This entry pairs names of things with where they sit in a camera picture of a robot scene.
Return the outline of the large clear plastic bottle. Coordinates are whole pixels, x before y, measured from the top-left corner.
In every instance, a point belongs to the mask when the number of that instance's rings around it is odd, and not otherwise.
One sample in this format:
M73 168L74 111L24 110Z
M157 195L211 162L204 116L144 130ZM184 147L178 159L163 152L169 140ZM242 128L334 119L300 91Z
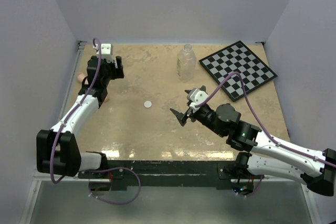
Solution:
M196 66L196 55L192 45L186 44L177 54L177 74L181 81L188 82L193 79Z

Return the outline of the white bottle cap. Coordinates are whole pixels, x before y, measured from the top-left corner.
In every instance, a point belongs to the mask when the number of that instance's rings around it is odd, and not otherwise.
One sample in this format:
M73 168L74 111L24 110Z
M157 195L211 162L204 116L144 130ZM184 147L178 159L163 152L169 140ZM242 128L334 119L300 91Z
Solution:
M145 108L150 108L152 106L152 102L151 101L145 101L144 102L144 107Z

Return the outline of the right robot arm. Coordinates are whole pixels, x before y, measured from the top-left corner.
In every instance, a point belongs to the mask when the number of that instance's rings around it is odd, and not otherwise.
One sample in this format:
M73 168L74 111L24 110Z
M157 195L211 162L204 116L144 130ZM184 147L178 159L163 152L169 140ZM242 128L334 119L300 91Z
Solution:
M205 86L187 90L187 110L170 111L179 124L198 121L213 133L226 138L226 144L238 150L240 157L234 165L239 178L267 175L299 182L319 195L334 196L335 150L305 148L275 137L258 126L241 120L241 114L224 103L212 109L206 99Z

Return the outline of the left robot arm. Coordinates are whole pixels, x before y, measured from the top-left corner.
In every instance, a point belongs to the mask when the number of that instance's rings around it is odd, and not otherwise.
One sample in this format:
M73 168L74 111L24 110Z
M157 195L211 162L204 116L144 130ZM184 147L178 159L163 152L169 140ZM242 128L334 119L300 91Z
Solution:
M40 173L72 177L78 172L90 170L97 178L108 174L106 156L99 152L82 153L76 137L102 106L108 95L109 82L122 78L124 72L120 56L112 61L96 56L90 58L87 76L71 109L51 129L40 130L36 136L36 162Z

